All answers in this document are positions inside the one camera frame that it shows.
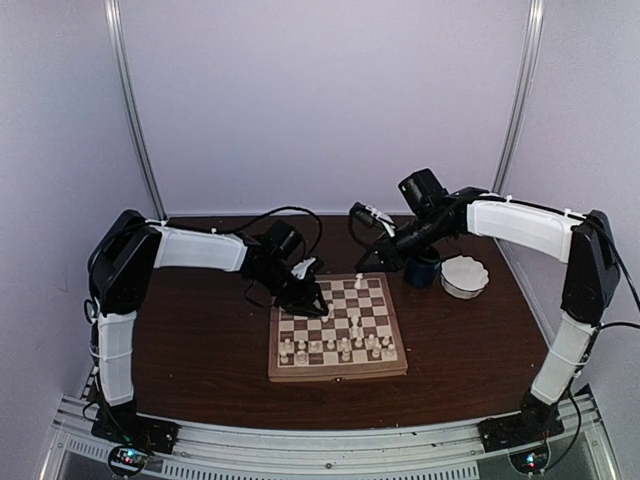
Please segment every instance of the black cup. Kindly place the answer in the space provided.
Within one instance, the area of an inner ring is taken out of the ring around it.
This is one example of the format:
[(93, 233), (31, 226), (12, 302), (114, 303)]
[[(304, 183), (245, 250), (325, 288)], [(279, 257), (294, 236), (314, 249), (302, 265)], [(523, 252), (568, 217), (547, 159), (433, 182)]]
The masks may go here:
[(429, 247), (409, 258), (404, 267), (404, 279), (412, 287), (428, 287), (440, 274), (441, 264), (440, 252), (434, 247)]

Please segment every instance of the chess piece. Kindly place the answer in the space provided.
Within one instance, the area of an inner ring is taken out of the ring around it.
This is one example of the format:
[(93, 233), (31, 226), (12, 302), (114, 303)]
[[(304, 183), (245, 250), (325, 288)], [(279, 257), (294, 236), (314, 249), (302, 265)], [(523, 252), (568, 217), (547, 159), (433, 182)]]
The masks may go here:
[(393, 355), (396, 353), (396, 346), (393, 344), (389, 345), (384, 353), (387, 355), (387, 357), (393, 357)]

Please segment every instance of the robotic arm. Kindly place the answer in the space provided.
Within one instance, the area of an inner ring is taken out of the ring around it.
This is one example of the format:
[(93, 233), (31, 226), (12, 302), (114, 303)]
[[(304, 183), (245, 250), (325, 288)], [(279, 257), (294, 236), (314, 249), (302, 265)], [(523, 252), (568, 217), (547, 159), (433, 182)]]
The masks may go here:
[(311, 257), (294, 267), (285, 261), (302, 237), (276, 221), (262, 235), (217, 234), (168, 227), (127, 210), (113, 224), (88, 263), (91, 299), (85, 313), (92, 324), (91, 354), (98, 368), (101, 409), (93, 434), (170, 452), (175, 424), (138, 417), (131, 381), (133, 327), (155, 268), (197, 267), (239, 272), (263, 284), (274, 305), (293, 315), (328, 314), (315, 273), (323, 264)]
[(560, 328), (522, 399), (521, 412), (479, 425), (486, 451), (562, 433), (556, 420), (558, 402), (583, 368), (620, 279), (607, 216), (596, 210), (585, 216), (561, 214), (477, 188), (449, 194), (428, 169), (413, 173), (399, 188), (416, 216), (400, 228), (372, 206), (356, 203), (351, 208), (349, 227), (354, 238), (353, 220), (384, 231), (372, 244), (356, 238), (367, 250), (356, 266), (359, 271), (400, 270), (412, 255), (457, 234), (514, 242), (567, 264)]

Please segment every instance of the wooden chessboard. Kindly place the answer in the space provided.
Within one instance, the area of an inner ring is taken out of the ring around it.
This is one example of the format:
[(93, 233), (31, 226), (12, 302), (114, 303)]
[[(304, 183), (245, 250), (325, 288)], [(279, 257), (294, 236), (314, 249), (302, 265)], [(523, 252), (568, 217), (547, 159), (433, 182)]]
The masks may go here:
[[(318, 284), (328, 304), (334, 306), (327, 321), (287, 314), (279, 308), (271, 310), (269, 341), (269, 379), (272, 382), (313, 382), (327, 380), (353, 380), (391, 377), (407, 372), (407, 358), (400, 336), (387, 278), (381, 273), (365, 274), (360, 288), (355, 288), (355, 275), (319, 275)], [(360, 335), (367, 339), (373, 334), (382, 342), (389, 337), (395, 351), (382, 347), (378, 358), (373, 348), (362, 342), (356, 346), (349, 319), (360, 318)], [(342, 338), (349, 339), (351, 355), (344, 360), (340, 352)], [(285, 340), (294, 344), (294, 351), (287, 355), (287, 363), (280, 359)], [(298, 342), (306, 343), (307, 358), (298, 361), (295, 352)], [(329, 349), (327, 342), (334, 340)], [(317, 342), (316, 352), (311, 352), (310, 342)]]

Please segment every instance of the wooden table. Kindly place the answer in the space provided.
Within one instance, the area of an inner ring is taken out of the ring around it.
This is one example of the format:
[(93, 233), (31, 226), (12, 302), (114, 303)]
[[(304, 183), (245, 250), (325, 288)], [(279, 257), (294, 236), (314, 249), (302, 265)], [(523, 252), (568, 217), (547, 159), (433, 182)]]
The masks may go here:
[[(232, 228), (246, 220), (172, 223)], [(362, 250), (350, 239), (346, 218), (323, 220), (317, 250), (326, 264), (323, 273), (352, 272)], [(288, 221), (313, 238), (313, 220)], [(269, 222), (250, 231), (263, 231)], [(489, 285), (478, 298), (464, 301), (439, 285), (413, 289), (401, 274), (389, 274), (409, 371), (373, 381), (270, 383), (269, 314), (243, 298), (246, 281), (202, 269), (154, 272), (134, 336), (140, 412), (237, 427), (355, 429), (517, 410), (546, 355), (536, 322), (493, 240), (461, 237), (440, 247), (445, 254), (459, 247), (480, 260), (490, 272)], [(254, 293), (268, 302), (264, 291)]]

